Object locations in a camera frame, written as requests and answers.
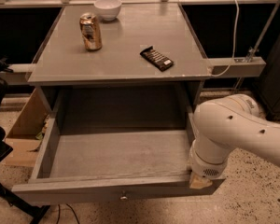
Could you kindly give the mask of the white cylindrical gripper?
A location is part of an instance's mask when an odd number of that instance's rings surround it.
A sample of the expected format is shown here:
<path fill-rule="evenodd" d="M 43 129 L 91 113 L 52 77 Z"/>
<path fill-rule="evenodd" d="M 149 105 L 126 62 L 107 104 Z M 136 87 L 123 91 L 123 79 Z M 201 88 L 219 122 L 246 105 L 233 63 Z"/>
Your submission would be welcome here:
<path fill-rule="evenodd" d="M 189 179 L 191 189 L 204 189 L 210 187 L 213 182 L 210 179 L 219 178 L 227 166 L 227 162 L 210 163 L 203 160 L 196 152 L 196 143 L 194 140 L 189 150 L 189 166 L 192 171 Z"/>

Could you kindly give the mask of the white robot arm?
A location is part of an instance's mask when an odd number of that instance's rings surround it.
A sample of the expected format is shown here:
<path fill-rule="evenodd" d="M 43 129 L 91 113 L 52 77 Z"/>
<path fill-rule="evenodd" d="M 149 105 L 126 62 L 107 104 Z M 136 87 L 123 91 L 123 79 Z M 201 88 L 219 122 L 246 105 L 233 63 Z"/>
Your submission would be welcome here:
<path fill-rule="evenodd" d="M 195 139 L 189 150 L 189 186 L 204 189 L 224 172 L 240 148 L 280 167 L 280 124 L 261 119 L 255 100 L 245 94 L 213 99 L 193 112 Z"/>

